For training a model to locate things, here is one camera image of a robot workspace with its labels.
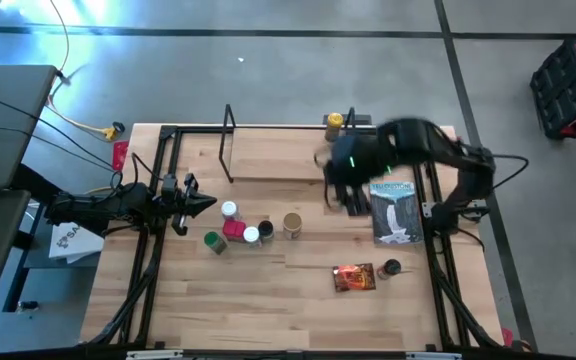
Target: red box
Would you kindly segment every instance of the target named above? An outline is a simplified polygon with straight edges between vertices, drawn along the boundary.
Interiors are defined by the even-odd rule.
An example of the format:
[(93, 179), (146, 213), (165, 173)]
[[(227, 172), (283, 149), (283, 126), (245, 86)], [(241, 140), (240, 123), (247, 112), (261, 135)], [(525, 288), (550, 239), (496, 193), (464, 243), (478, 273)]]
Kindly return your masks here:
[(228, 241), (245, 242), (244, 230), (246, 230), (246, 223), (235, 220), (226, 220), (222, 232)]

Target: concrete floor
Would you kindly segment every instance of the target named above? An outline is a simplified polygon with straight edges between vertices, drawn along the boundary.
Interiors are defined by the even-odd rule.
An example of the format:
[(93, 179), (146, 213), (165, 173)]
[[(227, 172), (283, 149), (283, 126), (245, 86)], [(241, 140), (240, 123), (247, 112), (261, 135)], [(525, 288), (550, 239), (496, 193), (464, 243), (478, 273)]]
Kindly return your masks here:
[[(454, 40), (455, 53), (482, 143), (531, 161), (526, 172), (497, 191), (497, 199), (537, 345), (541, 352), (576, 356), (576, 141), (553, 143), (540, 133), (528, 88), (532, 72), (561, 43), (539, 38), (576, 33), (576, 0), (56, 3), (68, 25), (114, 27), (114, 35), (73, 31), (64, 72), (77, 72), (72, 85), (58, 92), (57, 106), (82, 122), (121, 121), (128, 129), (136, 122), (219, 122), (226, 103), (240, 123), (302, 124), (320, 123), (322, 114), (353, 105), (376, 123), (419, 115), (454, 125), (468, 138), (460, 106), (464, 99), (453, 82), (436, 4), (443, 3), (451, 30), (460, 36), (524, 34), (523, 40)], [(47, 1), (4, 0), (0, 64), (59, 66), (66, 46), (58, 24)], [(144, 32), (139, 36), (126, 28)], [(179, 29), (391, 33), (373, 38), (189, 36)], [(392, 33), (411, 31), (435, 38)], [(111, 158), (111, 144), (48, 111), (42, 117)], [(42, 125), (36, 134), (75, 151)], [(106, 186), (109, 177), (34, 140), (24, 163), (71, 192)], [(516, 166), (500, 161), (498, 177)], [(501, 323), (517, 334), (490, 223), (484, 221), (480, 230)], [(18, 256), (11, 253), (0, 281), (0, 308)], [(94, 269), (31, 271), (22, 298), (45, 306), (32, 318), (0, 312), (0, 332), (6, 333), (0, 351), (75, 344), (93, 278)]]

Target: green can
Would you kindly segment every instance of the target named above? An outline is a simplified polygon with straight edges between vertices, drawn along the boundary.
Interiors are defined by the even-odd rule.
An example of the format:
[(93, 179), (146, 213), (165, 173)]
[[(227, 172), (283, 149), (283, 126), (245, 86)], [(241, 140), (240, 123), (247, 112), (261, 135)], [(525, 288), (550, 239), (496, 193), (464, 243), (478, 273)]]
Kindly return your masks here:
[(212, 249), (212, 251), (217, 255), (221, 255), (221, 253), (228, 247), (224, 239), (214, 231), (211, 231), (204, 236), (204, 244)]

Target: white cap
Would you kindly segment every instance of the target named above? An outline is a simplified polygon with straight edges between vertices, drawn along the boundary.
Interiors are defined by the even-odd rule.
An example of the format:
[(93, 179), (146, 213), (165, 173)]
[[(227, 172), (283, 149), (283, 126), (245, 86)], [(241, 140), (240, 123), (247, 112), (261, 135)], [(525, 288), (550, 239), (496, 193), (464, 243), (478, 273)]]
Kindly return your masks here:
[(233, 216), (237, 213), (237, 204), (232, 201), (226, 201), (221, 205), (221, 213), (224, 216)]
[(259, 229), (254, 226), (247, 227), (246, 230), (244, 230), (244, 240), (250, 243), (259, 240)]

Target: wooden table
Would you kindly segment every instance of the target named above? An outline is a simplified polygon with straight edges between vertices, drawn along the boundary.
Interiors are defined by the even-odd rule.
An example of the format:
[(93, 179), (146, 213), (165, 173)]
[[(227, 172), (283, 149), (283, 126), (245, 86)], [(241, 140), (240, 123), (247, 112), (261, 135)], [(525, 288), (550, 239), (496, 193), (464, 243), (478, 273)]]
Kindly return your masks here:
[[(129, 153), (135, 152), (151, 164), (161, 125), (136, 124)], [(454, 134), (451, 127), (445, 130)], [(232, 137), (226, 140), (224, 160), (229, 164)], [(166, 231), (149, 343), (232, 350), (417, 351), (430, 343), (440, 347), (423, 244), (376, 248), (370, 218), (349, 218), (327, 209), (321, 181), (236, 179), (230, 184), (217, 160), (219, 142), (217, 134), (183, 136), (177, 177), (194, 173), (199, 190), (219, 202), (187, 222), (187, 236)], [(167, 171), (171, 147), (169, 144), (162, 174)], [(439, 165), (438, 173), (445, 198), (456, 185), (457, 171)], [(132, 181), (130, 162), (126, 162), (124, 175), (126, 182)], [(148, 183), (146, 171), (140, 169), (139, 180)], [(397, 168), (386, 180), (413, 181), (412, 170)], [(225, 200), (237, 202), (251, 225), (269, 219), (277, 229), (285, 214), (297, 212), (303, 219), (302, 234), (289, 241), (278, 231), (261, 249), (230, 243), (217, 256), (203, 244), (203, 236), (208, 231), (220, 232), (220, 204)], [(460, 226), (478, 234), (472, 224)], [(106, 238), (81, 340), (99, 333), (124, 300), (136, 244), (135, 232)], [(452, 237), (452, 244), (464, 302), (490, 336), (502, 342), (480, 245), (461, 234)], [(405, 273), (378, 281), (374, 291), (335, 293), (334, 265), (371, 262), (378, 266), (390, 258), (398, 259)], [(454, 312), (445, 297), (444, 301), (451, 334), (457, 341)], [(133, 335), (140, 314), (141, 305), (137, 305)]]

